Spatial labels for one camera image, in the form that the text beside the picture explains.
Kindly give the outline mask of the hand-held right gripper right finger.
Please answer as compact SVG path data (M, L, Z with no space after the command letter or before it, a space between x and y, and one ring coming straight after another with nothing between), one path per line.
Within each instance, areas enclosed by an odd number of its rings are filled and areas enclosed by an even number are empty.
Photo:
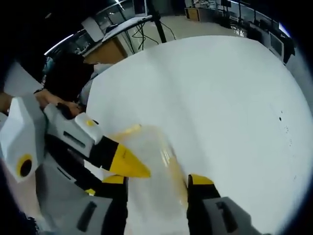
M212 180L188 175L187 219L191 235L258 235L251 216L229 197L221 197Z

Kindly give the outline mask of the person's left hand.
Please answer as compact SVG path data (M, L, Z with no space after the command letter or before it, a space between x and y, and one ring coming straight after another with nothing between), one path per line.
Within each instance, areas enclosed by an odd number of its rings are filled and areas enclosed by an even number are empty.
M42 109L45 108L48 104L53 104L57 106L59 103L61 103L63 105L66 105L69 108L71 114L74 117L79 115L82 112L82 109L78 104L74 102L64 101L61 98L51 94L47 90L42 90L40 92L35 93L35 97L37 101L39 102L40 107Z

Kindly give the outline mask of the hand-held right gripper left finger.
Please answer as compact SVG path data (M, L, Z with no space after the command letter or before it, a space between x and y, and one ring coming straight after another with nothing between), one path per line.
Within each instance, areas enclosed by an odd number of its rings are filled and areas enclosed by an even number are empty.
M112 175L70 181L45 177L45 213L56 235L122 235L127 211L127 178Z

